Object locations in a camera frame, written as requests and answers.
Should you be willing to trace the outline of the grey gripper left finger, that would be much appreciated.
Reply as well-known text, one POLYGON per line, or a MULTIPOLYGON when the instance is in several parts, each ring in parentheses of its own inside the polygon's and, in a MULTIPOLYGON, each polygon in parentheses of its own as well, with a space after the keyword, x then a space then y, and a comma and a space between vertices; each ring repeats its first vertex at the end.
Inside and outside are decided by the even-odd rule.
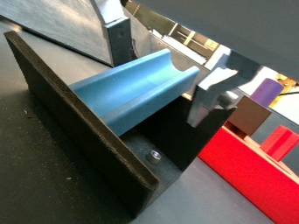
POLYGON ((101 23, 112 66, 117 67, 136 58, 130 34, 130 20, 118 0, 89 0, 101 23))

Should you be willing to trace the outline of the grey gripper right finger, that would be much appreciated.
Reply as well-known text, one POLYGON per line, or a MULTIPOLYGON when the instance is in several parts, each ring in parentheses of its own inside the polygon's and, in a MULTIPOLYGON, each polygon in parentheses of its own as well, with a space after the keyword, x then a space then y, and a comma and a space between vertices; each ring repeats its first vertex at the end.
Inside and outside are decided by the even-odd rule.
POLYGON ((261 69, 261 65, 239 53, 231 51, 220 56, 219 62, 208 76, 197 84, 187 123, 196 127, 216 105, 224 109, 233 102, 227 91, 251 82, 261 69))

